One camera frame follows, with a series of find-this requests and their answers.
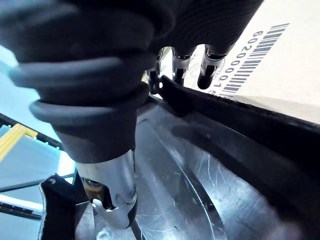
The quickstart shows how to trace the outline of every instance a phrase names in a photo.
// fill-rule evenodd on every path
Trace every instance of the stainless steel surface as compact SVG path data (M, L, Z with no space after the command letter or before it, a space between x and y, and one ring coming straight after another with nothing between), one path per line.
M136 222L147 240L300 240L297 216L319 217L319 187L277 153L198 113L139 111ZM135 239L98 215L95 229L98 240Z
M135 236L136 240L146 240L143 232L141 231L141 228L139 227L136 220L134 220L131 224L131 229L133 232L133 235Z
M91 202L75 206L75 240L95 240L94 212Z
M137 194L135 193L132 202L124 203L115 209L105 209L102 202L98 199L93 199L92 205L96 212L107 221L115 229L126 229L130 225L128 217L129 212L135 206Z

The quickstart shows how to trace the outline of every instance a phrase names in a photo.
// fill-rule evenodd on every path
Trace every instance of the metal rod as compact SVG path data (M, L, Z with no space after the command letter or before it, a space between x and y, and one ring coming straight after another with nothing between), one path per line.
M64 179L72 178L72 177L75 177L75 173L70 173L68 175L62 176L62 178ZM16 185L11 185L11 186L4 186L0 188L0 193L37 186L40 183L42 183L44 180L45 179L41 179L41 180L35 180L35 181L24 182Z

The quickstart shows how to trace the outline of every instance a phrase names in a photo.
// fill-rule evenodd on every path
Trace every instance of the silver metal fitting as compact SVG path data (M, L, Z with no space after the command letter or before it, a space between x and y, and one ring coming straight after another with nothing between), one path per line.
M99 192L103 186L109 191L112 208L105 208L102 199L91 199L96 211L114 228L126 229L134 219L137 193L135 185L134 155L131 150L109 161L76 163L79 175L85 178L86 191Z
M223 62L224 58L225 57L223 56L223 57L221 57L219 59L212 59L212 58L210 58L208 56L207 52L204 52L203 57L202 57L202 62L201 62L200 74L202 76L213 77L215 75L218 67ZM214 66L209 74L208 74L208 71L207 71L208 66Z

